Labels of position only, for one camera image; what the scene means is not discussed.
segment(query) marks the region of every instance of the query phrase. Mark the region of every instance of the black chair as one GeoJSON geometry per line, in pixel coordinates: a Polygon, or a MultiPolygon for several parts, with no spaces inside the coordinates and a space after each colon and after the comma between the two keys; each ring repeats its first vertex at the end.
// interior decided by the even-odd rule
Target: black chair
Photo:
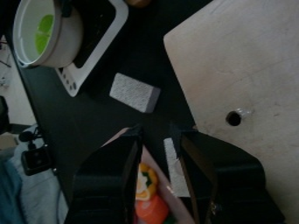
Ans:
{"type": "Polygon", "coordinates": [[[0,95],[0,135],[5,132],[19,135],[29,127],[29,125],[9,123],[5,98],[0,95]]]}
{"type": "Polygon", "coordinates": [[[0,95],[0,135],[9,131],[8,107],[5,98],[0,95]]]}

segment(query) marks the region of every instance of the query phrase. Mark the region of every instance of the green food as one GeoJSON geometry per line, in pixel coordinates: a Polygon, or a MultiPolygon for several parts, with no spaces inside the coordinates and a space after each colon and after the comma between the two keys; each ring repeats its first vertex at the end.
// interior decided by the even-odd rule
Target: green food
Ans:
{"type": "Polygon", "coordinates": [[[52,21],[53,21],[53,15],[45,15],[41,18],[41,21],[37,26],[37,32],[35,34],[35,47],[40,55],[43,54],[43,51],[45,49],[45,46],[48,45],[49,38],[52,35],[52,21]]]}

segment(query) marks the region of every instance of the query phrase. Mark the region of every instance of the black device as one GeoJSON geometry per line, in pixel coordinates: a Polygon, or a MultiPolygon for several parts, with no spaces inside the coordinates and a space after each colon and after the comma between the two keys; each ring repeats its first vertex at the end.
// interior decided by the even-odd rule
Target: black device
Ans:
{"type": "Polygon", "coordinates": [[[21,142],[28,143],[28,151],[23,152],[21,162],[25,175],[31,176],[39,172],[47,171],[52,167],[51,155],[44,145],[36,149],[33,140],[43,137],[39,127],[35,131],[25,131],[20,134],[19,139],[21,142]]]}
{"type": "Polygon", "coordinates": [[[239,147],[172,125],[196,223],[284,223],[258,159],[239,147]]]}
{"type": "Polygon", "coordinates": [[[75,175],[65,224],[133,223],[141,152],[136,126],[89,155],[75,175]]]}

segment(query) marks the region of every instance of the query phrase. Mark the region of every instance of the bowl rim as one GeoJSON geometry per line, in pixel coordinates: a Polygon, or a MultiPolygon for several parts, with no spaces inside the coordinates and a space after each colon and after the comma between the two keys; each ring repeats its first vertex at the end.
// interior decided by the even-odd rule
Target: bowl rim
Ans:
{"type": "Polygon", "coordinates": [[[13,50],[17,57],[17,60],[20,62],[20,65],[23,67],[29,66],[39,66],[51,56],[53,47],[57,42],[60,29],[61,29],[61,6],[57,0],[43,0],[43,1],[52,1],[52,8],[53,8],[53,22],[52,22],[52,28],[51,28],[51,37],[48,44],[40,54],[40,56],[33,59],[28,60],[25,58],[25,52],[23,48],[23,41],[21,41],[21,27],[24,25],[24,15],[27,12],[28,6],[33,3],[33,1],[41,1],[41,0],[23,0],[19,4],[17,11],[15,14],[15,21],[13,21],[13,50]]]}

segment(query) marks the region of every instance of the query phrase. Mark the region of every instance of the orange object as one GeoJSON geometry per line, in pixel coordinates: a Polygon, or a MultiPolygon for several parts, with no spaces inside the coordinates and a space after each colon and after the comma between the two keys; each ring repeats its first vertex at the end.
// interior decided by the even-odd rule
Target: orange object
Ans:
{"type": "Polygon", "coordinates": [[[135,205],[136,216],[147,224],[163,224],[169,209],[163,199],[155,195],[148,201],[137,201],[135,205]]]}

